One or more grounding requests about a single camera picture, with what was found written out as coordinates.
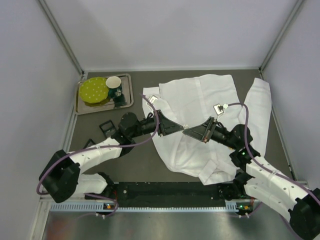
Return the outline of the white shirt garment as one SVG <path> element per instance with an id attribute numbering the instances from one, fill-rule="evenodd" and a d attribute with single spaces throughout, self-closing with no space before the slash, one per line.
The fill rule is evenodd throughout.
<path id="1" fill-rule="evenodd" d="M 261 155 L 266 152 L 272 101 L 269 84 L 259 78 L 254 79 L 244 105 L 239 104 L 230 75 L 207 74 L 176 79 L 144 88 L 143 94 L 147 98 L 159 96 L 154 104 L 149 100 L 142 104 L 145 115 L 158 109 L 173 122 L 189 127 L 198 126 L 209 117 L 217 117 L 214 105 L 228 104 L 218 120 L 228 130 L 238 124 L 247 124 L 253 148 Z M 164 137 L 155 136 L 153 143 L 170 171 L 197 177 L 204 185 L 229 182 L 236 175 L 237 167 L 230 159 L 231 149 L 213 140 L 203 143 L 176 132 Z"/>

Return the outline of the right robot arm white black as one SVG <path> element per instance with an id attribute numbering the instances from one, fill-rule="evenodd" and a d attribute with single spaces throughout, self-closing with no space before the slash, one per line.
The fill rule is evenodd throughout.
<path id="1" fill-rule="evenodd" d="M 233 189 L 264 203 L 275 210 L 303 240 L 320 235 L 320 190 L 283 175 L 251 145 L 252 136 L 244 124 L 228 131 L 210 117 L 201 125 L 187 128 L 184 135 L 200 142 L 214 141 L 229 147 L 232 163 L 241 169 L 233 180 Z"/>

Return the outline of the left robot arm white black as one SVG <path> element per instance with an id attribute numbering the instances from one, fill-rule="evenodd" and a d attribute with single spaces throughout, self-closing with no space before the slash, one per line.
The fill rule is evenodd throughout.
<path id="1" fill-rule="evenodd" d="M 85 171 L 126 155 L 137 146 L 136 137 L 147 134 L 167 136 L 183 129 L 160 110 L 149 113 L 142 120 L 128 112 L 122 116 L 117 128 L 108 129 L 110 135 L 104 141 L 70 153 L 63 149 L 56 151 L 40 174 L 39 183 L 56 203 L 68 200 L 75 193 L 100 194 L 108 186 L 108 181 L 100 174 L 84 175 Z"/>

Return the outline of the white cup dark base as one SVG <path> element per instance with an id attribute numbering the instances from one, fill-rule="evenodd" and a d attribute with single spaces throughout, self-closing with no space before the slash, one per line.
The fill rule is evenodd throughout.
<path id="1" fill-rule="evenodd" d="M 108 97 L 110 99 L 118 98 L 122 95 L 122 80 L 118 76 L 111 76 L 105 82 L 108 88 Z"/>

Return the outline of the green polka dot plate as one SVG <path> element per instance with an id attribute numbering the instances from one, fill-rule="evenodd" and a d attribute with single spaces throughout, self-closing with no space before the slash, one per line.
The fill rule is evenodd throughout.
<path id="1" fill-rule="evenodd" d="M 79 86 L 79 97 L 88 104 L 98 104 L 108 98 L 109 89 L 105 77 L 93 77 L 85 80 Z"/>

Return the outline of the silver metal tray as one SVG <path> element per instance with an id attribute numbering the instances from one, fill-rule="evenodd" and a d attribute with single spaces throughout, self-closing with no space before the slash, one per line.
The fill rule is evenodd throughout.
<path id="1" fill-rule="evenodd" d="M 132 106 L 134 96 L 131 76 L 128 73 L 116 76 L 121 80 L 117 92 L 107 87 L 107 76 L 78 82 L 75 88 L 74 112 L 77 115 L 85 115 Z"/>

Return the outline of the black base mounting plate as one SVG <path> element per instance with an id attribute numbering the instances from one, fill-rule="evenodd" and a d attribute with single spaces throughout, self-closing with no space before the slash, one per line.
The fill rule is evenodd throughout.
<path id="1" fill-rule="evenodd" d="M 231 183 L 119 182 L 108 186 L 100 196 L 117 200 L 122 208 L 224 207 L 226 201 L 252 206 L 255 202 Z"/>

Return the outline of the black square frame left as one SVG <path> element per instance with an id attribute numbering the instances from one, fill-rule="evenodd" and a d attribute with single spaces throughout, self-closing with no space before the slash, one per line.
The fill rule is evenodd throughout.
<path id="1" fill-rule="evenodd" d="M 99 125 L 99 128 L 106 139 L 111 137 L 117 131 L 117 128 L 115 127 L 112 120 L 103 122 Z"/>

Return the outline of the black square frame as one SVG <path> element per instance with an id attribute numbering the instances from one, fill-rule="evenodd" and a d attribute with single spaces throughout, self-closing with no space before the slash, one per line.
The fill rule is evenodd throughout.
<path id="1" fill-rule="evenodd" d="M 112 120 L 103 122 L 99 125 L 99 128 L 106 139 L 111 137 L 117 131 L 117 128 L 115 127 Z"/>
<path id="2" fill-rule="evenodd" d="M 86 144 L 84 145 L 84 149 L 87 149 L 87 148 L 90 148 L 90 147 L 92 147 L 92 146 L 94 146 L 96 143 L 90 138 L 87 142 L 86 142 Z"/>

